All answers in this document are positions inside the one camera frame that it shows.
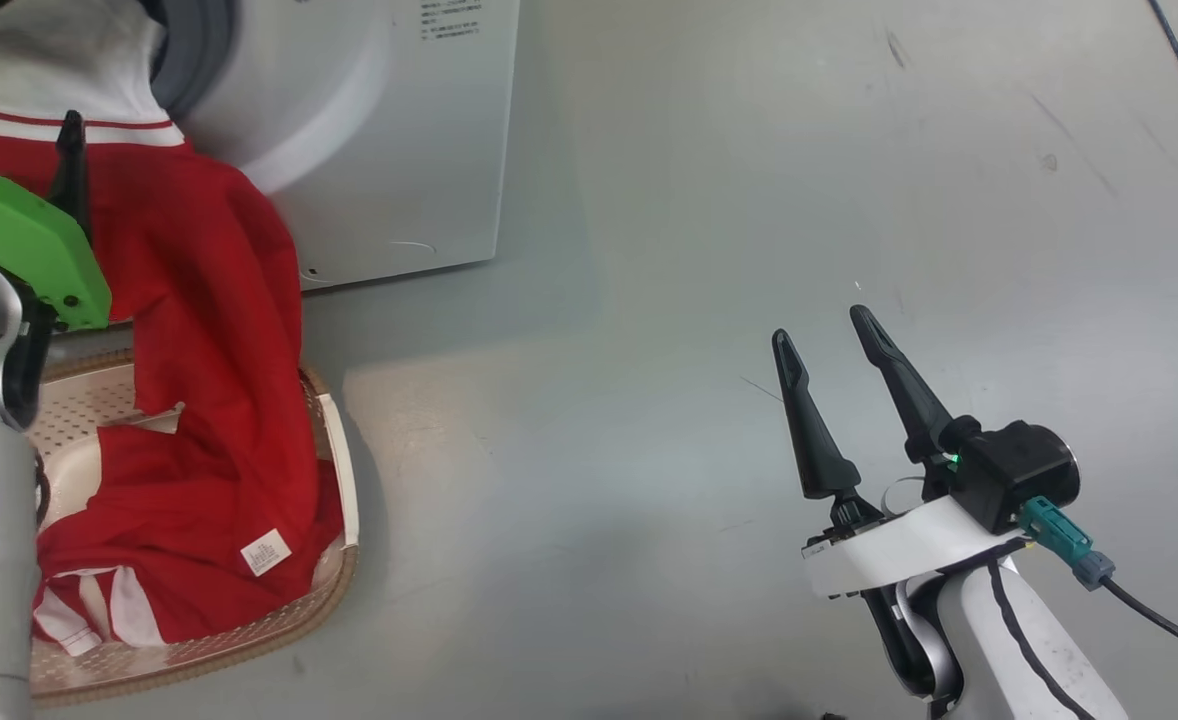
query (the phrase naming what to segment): laundry basket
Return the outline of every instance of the laundry basket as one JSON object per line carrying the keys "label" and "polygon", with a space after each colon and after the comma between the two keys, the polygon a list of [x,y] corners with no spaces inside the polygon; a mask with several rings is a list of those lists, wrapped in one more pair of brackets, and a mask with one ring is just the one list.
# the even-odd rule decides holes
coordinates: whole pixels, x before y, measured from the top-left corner
{"label": "laundry basket", "polygon": [[[145,416],[135,410],[135,374],[130,351],[49,365],[42,379],[41,412],[28,430],[41,453],[51,488],[45,524],[86,507],[100,483],[95,429],[137,424],[173,432],[179,409]],[[35,641],[29,667],[39,707],[77,705],[178,683],[238,665],[305,638],[323,625],[345,596],[357,564],[357,510],[345,430],[318,375],[300,371],[302,392],[315,425],[322,460],[333,461],[345,530],[323,553],[313,589],[305,597],[241,628],[164,647],[105,642],[72,658],[57,645]]]}

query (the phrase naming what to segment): washing machine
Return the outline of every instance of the washing machine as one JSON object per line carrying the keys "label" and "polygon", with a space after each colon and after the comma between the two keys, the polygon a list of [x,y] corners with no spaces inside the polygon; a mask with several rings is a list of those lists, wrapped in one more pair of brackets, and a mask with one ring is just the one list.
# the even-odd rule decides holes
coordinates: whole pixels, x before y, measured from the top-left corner
{"label": "washing machine", "polygon": [[496,255],[519,0],[143,0],[154,95],[296,238],[305,290]]}

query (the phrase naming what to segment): gray floor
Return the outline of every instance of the gray floor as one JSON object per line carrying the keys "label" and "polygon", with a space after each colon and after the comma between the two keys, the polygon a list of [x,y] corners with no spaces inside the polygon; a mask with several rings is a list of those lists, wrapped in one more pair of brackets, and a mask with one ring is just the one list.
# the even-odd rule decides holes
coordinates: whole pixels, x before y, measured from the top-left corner
{"label": "gray floor", "polygon": [[[497,260],[306,304],[364,511],[336,617],[44,716],[921,716],[799,568],[826,509],[772,331],[869,493],[913,470],[853,302],[954,414],[1073,443],[1074,518],[1178,619],[1178,68],[1141,0],[528,0],[508,163]],[[1178,716],[1178,643],[1018,561]]]}

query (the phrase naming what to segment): white stripe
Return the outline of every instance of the white stripe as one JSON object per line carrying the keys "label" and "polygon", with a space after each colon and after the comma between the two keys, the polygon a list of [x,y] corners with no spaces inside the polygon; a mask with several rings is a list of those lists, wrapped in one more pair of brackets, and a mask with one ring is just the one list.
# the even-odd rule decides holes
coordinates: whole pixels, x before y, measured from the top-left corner
{"label": "white stripe", "polygon": [[163,634],[158,632],[154,607],[145,597],[145,588],[135,579],[135,570],[119,568],[114,573],[113,589],[110,589],[110,620],[113,632],[123,642],[132,647],[159,647]]}
{"label": "white stripe", "polygon": [[117,570],[119,564],[114,564],[113,568],[82,568],[81,570],[68,570],[68,573],[58,573],[51,575],[52,577],[68,577],[70,575],[80,575],[80,577],[87,577],[87,575],[99,575],[101,573],[113,573]]}
{"label": "white stripe", "polygon": [[[77,104],[74,104],[72,108],[78,108]],[[55,111],[55,113],[51,113],[51,111],[44,111],[41,108],[32,108],[32,106],[28,106],[25,103],[12,103],[7,105],[0,104],[0,115],[13,115],[16,118],[25,118],[31,120],[45,120],[46,123],[59,123],[60,120],[64,119],[64,114],[67,113],[67,111],[68,110],[66,108]],[[113,115],[106,113],[87,114],[84,111],[82,118],[90,120],[100,120],[100,123],[128,124],[130,126],[154,126],[154,124],[158,123],[170,123],[170,119],[172,119],[168,117],[167,111],[158,108],[158,106],[144,111],[144,113],[134,113],[134,114],[124,114],[124,113],[118,113]]]}
{"label": "white stripe", "polygon": [[33,610],[33,620],[74,658],[101,642],[100,635],[90,628],[87,621],[65,605],[51,588],[42,589],[42,602]]}
{"label": "white stripe", "polygon": [[[14,137],[18,140],[38,140],[54,143],[60,136],[59,126],[33,126],[27,123],[14,123],[0,118],[0,137]],[[126,145],[147,145],[151,147],[174,147],[185,143],[185,133],[177,126],[163,128],[118,128],[87,126],[90,145],[108,145],[108,143],[126,143]]]}
{"label": "white stripe", "polygon": [[91,625],[91,628],[100,633],[100,638],[113,638],[113,625],[110,625],[110,601],[100,589],[100,582],[95,575],[82,575],[78,579],[78,600],[82,601],[86,615],[82,620]]}

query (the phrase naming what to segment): connector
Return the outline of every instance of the connector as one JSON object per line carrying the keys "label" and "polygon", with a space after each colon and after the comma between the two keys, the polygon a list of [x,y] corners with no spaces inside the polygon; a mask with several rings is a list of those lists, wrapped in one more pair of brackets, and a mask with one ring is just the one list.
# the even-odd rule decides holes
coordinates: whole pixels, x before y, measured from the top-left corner
{"label": "connector", "polygon": [[1100,587],[1106,577],[1114,576],[1114,561],[1110,560],[1104,551],[1092,550],[1073,564],[1073,577],[1083,583],[1088,592]]}
{"label": "connector", "polygon": [[1055,553],[1073,570],[1074,577],[1088,592],[1114,574],[1114,562],[1105,553],[1092,550],[1091,536],[1073,524],[1054,502],[1038,496],[1020,509],[1020,528],[1034,542]]}

